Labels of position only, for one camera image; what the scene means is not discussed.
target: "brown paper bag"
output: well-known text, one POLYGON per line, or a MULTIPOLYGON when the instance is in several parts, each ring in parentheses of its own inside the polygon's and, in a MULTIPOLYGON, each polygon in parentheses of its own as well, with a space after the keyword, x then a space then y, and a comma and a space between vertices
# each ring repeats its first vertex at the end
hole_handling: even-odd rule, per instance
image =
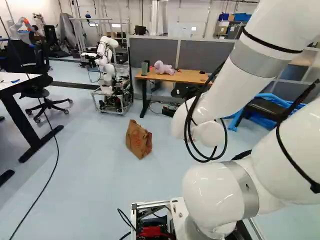
POLYGON ((125 144, 138 159, 142 159, 152 150, 152 133, 131 119, 125 135, 125 144))

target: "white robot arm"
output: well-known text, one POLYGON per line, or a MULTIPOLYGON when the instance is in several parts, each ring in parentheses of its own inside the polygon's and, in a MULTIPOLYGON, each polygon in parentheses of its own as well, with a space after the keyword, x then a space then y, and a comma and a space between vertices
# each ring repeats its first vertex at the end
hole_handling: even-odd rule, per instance
POLYGON ((96 53, 101 57, 96 59, 95 62, 99 65, 100 70, 104 70, 105 66, 111 62, 112 51, 110 47, 116 48, 119 46, 119 43, 107 36, 102 36, 98 45, 96 53))
MULTIPOLYGON (((243 108, 314 39, 318 0, 261 0, 210 90, 192 115, 192 138, 214 147, 224 129, 214 120, 243 108)), ((190 108, 194 98, 186 102, 190 108)), ((320 99, 272 130, 248 157, 191 168, 183 179, 189 217, 212 239, 231 233, 236 221, 288 204, 320 203, 320 99)), ((172 133, 184 137, 187 109, 179 107, 172 133)))
POLYGON ((27 27, 28 31, 36 32, 34 27, 30 25, 28 19, 25 17, 20 17, 18 22, 11 27, 9 27, 10 31, 10 39, 12 40, 20 40, 21 37, 19 36, 18 30, 22 27, 22 25, 25 25, 27 27))
POLYGON ((112 58, 112 51, 110 47, 116 48, 119 43, 107 36, 102 36, 96 51, 97 55, 101 58, 96 59, 95 63, 99 65, 100 71, 103 73, 103 80, 100 81, 101 86, 111 86, 113 83, 113 77, 116 73, 115 67, 110 63, 112 58))

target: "gray partition wall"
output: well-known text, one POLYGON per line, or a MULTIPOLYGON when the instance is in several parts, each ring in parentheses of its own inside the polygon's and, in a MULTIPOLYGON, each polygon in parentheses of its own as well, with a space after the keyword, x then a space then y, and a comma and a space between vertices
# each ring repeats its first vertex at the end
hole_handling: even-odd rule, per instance
MULTIPOLYGON (((235 42, 236 40, 229 39, 170 39, 134 35, 130 36, 131 66, 140 68, 144 60, 150 60, 153 66, 155 61, 161 60, 173 67, 210 74, 228 58, 235 42)), ((315 64, 318 52, 320 49, 305 49, 261 92, 273 93, 284 100, 294 101, 309 84, 320 79, 320 53, 318 63, 315 64)), ((318 95, 320 86, 304 102, 309 103, 318 95)))
POLYGON ((178 67, 212 73, 233 47, 234 42, 181 40, 178 67))
POLYGON ((177 58, 178 40, 154 38, 130 38, 131 67, 141 68, 141 62, 149 60, 153 66, 161 60, 164 64, 175 67, 177 58))

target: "green cup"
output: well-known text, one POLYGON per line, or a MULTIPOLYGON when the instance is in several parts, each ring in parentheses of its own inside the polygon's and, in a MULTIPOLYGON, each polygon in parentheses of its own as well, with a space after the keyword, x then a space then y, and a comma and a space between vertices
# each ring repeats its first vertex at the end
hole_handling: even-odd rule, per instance
POLYGON ((142 76, 148 75, 148 63, 147 62, 141 62, 141 75, 142 76))

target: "blue storage box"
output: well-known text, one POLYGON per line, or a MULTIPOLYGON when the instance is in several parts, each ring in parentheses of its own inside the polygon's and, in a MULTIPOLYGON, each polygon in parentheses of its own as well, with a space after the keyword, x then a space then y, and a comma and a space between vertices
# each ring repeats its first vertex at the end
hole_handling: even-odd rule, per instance
POLYGON ((246 20, 247 14, 244 13, 235 13, 234 20, 239 22, 244 22, 246 20))
POLYGON ((219 15, 218 21, 228 21, 229 19, 229 13, 221 13, 219 15))
POLYGON ((252 16, 252 14, 247 14, 247 15, 245 16, 245 20, 244 20, 244 21, 245 21, 245 22, 249 22, 251 16, 252 16))

